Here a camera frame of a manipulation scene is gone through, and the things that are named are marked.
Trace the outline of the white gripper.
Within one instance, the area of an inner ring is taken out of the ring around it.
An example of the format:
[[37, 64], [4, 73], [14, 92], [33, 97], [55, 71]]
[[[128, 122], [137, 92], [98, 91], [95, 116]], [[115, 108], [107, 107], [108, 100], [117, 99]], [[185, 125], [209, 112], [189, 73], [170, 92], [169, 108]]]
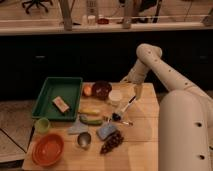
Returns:
[[140, 79], [139, 79], [139, 75], [137, 73], [134, 72], [129, 72], [126, 76], [124, 76], [121, 81], [123, 83], [132, 83], [132, 84], [136, 84], [134, 86], [134, 92], [135, 92], [135, 96], [136, 96], [136, 100], [139, 100], [141, 98], [142, 95], [142, 84], [140, 83]]

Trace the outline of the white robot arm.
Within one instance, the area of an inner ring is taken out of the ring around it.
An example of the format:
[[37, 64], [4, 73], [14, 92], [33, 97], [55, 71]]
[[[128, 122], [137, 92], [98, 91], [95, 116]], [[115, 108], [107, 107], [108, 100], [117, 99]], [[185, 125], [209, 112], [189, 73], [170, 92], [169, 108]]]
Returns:
[[213, 171], [213, 98], [162, 60], [158, 46], [142, 43], [125, 82], [140, 94], [147, 74], [153, 72], [168, 90], [160, 103], [158, 171]]

